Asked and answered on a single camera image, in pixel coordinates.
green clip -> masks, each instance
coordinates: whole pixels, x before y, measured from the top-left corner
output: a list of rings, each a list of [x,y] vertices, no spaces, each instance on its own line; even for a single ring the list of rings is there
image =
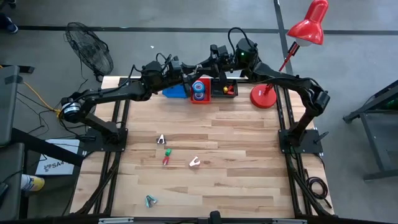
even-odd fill
[[[167,149],[165,155],[169,156],[172,153],[172,149]]]

lamp shade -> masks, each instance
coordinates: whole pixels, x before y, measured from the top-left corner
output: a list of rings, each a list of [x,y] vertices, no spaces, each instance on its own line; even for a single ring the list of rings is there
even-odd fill
[[[305,45],[306,42],[309,42],[307,45],[310,43],[322,45],[323,29],[321,23],[328,7],[328,0],[314,0],[308,8],[304,20],[290,28],[287,35],[295,37],[299,45]]]

wooden tabletop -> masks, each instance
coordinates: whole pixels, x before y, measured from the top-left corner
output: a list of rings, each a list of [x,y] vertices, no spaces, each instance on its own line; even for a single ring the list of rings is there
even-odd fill
[[[105,77],[102,87],[117,86],[119,78]],[[146,102],[132,101],[112,216],[208,217],[219,210],[222,217],[293,217],[285,157],[277,137],[276,105],[268,110],[253,106],[249,99],[252,87],[239,84],[239,96],[212,99],[209,105],[193,105],[162,94]],[[305,111],[301,99],[292,91],[290,99],[295,119],[299,119]],[[95,115],[110,121],[113,107],[114,103],[98,105]],[[166,145],[156,143],[161,134]],[[167,148],[172,153],[169,164],[163,166]],[[201,164],[190,169],[188,164],[195,156]],[[95,152],[83,162],[71,212],[98,185],[103,157],[103,152]],[[326,182],[319,158],[302,157],[309,175]],[[297,192],[304,211],[302,193]],[[105,189],[103,207],[107,194]],[[152,208],[145,206],[146,195],[158,199]]]

blue shoe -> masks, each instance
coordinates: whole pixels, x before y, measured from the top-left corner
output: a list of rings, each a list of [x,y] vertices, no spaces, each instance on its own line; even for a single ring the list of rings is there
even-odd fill
[[[11,19],[9,17],[7,17],[8,21],[10,21],[10,25],[7,26],[7,30],[12,33],[12,34],[16,34],[18,32],[18,26],[16,26],[15,24],[12,23]]]

blue container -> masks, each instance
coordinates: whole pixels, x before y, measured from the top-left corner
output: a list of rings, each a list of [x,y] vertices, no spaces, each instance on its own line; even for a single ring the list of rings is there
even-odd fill
[[[162,91],[167,98],[187,98],[183,85],[175,85]]]

